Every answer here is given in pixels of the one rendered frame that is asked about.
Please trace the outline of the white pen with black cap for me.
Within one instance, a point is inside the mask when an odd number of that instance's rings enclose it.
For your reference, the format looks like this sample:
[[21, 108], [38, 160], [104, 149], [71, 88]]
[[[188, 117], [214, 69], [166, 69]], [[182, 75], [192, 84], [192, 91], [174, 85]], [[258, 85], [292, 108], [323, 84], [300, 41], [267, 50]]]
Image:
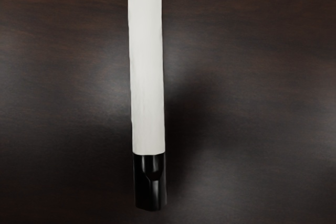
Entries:
[[128, 0], [136, 207], [166, 205], [162, 0]]

